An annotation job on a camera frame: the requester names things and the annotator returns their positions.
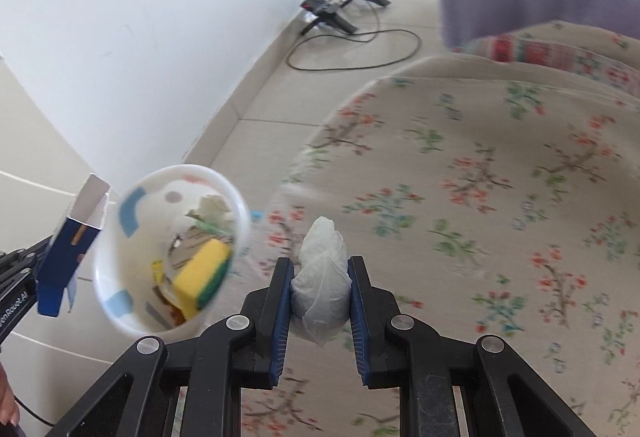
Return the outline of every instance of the floor tile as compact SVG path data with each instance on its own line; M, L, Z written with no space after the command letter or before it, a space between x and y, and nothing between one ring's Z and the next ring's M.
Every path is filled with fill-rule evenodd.
M105 361L115 361L133 343L111 324L98 303L94 284L85 280L78 280L78 293L71 312L65 295L57 318L41 316L33 308L14 332L65 351ZM88 337L98 334L99 338Z
M386 8L354 0L340 14L346 19L364 24L375 24L377 13L382 24L400 26L437 27L439 24L439 0L390 0Z
M315 131L310 125L241 120L211 167L238 187L252 210L261 211Z
M2 343L2 365L20 400L56 423L110 364L12 333ZM29 437L43 436L47 430L24 410L20 411L20 425Z
M0 122L0 171L77 192L89 166L49 123L0 60L0 103L7 113Z
M413 58L445 51L435 29L407 27L418 34L423 46ZM408 54L414 38L389 33L360 45L336 38L320 38L300 48L294 61L309 67L376 64ZM367 82L398 70L402 65L347 72L300 72L284 63L254 99L246 119L321 125L341 103Z

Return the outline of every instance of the yellow sponge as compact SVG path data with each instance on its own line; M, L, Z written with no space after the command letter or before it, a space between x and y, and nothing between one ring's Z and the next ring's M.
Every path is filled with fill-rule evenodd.
M231 249L212 239L205 243L174 279L178 307L188 320L209 302L226 274Z

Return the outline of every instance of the robotic arm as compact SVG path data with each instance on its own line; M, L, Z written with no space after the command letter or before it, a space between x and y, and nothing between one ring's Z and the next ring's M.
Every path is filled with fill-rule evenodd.
M46 243L0 260L0 341L35 303ZM358 372L370 389L400 389L401 437L460 437L454 385L470 437L595 437L504 340L441 337L372 287L362 257L350 258L348 272ZM268 288L198 338L141 338L47 437L170 437L180 387L188 387L181 436L240 437L241 388L271 390L282 374L293 274L292 262L278 259ZM0 437L15 437L15 429L0 427Z

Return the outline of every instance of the metal screw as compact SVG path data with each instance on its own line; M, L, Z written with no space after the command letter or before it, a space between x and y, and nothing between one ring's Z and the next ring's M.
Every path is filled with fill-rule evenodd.
M407 314L396 314L391 318L391 327L395 327L399 331L407 331L415 325L414 319Z
M153 354L160 348L160 342L155 338L145 338L140 340L136 349L140 354Z
M241 314L235 314L226 319L226 326L233 331L241 331L249 327L249 318Z
M494 354L501 353L504 350L504 341L496 336L487 336L482 340L482 348Z

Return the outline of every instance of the small box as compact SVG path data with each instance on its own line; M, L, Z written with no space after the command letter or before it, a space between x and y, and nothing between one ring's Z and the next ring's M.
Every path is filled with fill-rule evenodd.
M75 284L69 283L82 257L94 242L104 224L110 186L93 173L73 198L66 215L61 220L45 251L45 257L36 271L38 283L38 313L58 316L65 288L71 291Z

